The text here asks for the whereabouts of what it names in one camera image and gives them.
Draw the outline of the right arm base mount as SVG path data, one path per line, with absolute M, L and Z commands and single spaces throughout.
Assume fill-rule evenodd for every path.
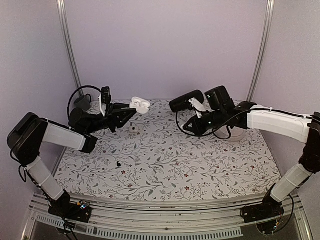
M 260 203 L 255 205 L 245 205 L 240 209 L 240 216 L 245 223 L 252 223 L 269 218 L 280 217 L 285 213 L 281 204 Z

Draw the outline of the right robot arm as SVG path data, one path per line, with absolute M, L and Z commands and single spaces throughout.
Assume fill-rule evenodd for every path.
M 295 139 L 304 149 L 298 163 L 274 184 L 259 206 L 262 218 L 269 218 L 295 189 L 320 171 L 320 114 L 300 115 L 242 101 L 235 104 L 224 86 L 205 93 L 192 91 L 183 97 L 183 107 L 194 110 L 184 126 L 185 131 L 203 136 L 208 130 L 236 127 L 244 130 L 262 130 Z

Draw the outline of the white earbud charging case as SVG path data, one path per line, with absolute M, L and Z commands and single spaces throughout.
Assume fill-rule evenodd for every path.
M 130 108 L 131 109 L 136 109 L 136 111 L 139 113 L 139 114 L 146 114 L 149 110 L 150 110 L 150 106 L 151 106 L 151 103 L 149 102 L 149 106 L 148 107 L 143 107 L 140 105 L 141 101 L 147 101 L 143 98 L 140 98 L 140 97 L 137 97 L 137 96 L 134 96 L 132 99 L 131 99 L 131 102 L 129 104 Z

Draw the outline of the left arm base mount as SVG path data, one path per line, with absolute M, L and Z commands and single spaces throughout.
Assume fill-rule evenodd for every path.
M 90 204 L 90 202 L 83 200 L 77 203 L 72 203 L 69 200 L 53 201 L 48 209 L 48 213 L 64 220 L 88 223 L 93 210 Z

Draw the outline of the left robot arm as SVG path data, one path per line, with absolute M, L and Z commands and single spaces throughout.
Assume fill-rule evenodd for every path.
M 55 209 L 63 216 L 74 213 L 74 205 L 63 198 L 64 189 L 53 177 L 41 159 L 43 144 L 52 144 L 82 153 L 91 153 L 98 142 L 93 136 L 101 130 L 112 133 L 122 128 L 137 110 L 128 104 L 110 104 L 106 113 L 93 114 L 80 108 L 74 108 L 69 117 L 69 125 L 27 113 L 7 136 L 7 145 L 12 158 L 26 170 L 45 194 L 55 202 Z

